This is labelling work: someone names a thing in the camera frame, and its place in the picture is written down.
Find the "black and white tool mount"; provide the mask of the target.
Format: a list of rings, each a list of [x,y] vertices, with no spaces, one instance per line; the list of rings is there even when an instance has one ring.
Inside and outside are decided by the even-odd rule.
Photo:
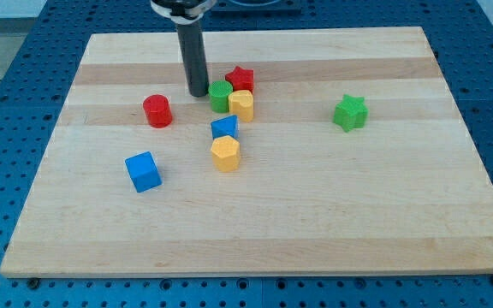
[[[212,9],[217,0],[151,0],[155,13],[168,18],[175,24],[192,24]]]

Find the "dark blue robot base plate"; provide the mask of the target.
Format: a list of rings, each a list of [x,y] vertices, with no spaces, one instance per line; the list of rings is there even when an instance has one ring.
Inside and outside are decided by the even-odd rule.
[[[218,0],[212,14],[299,13],[302,0]]]

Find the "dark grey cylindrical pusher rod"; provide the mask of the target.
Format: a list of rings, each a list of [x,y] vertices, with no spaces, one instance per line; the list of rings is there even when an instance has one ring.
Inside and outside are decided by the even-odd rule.
[[[187,88],[196,98],[208,93],[209,76],[200,21],[176,26]]]

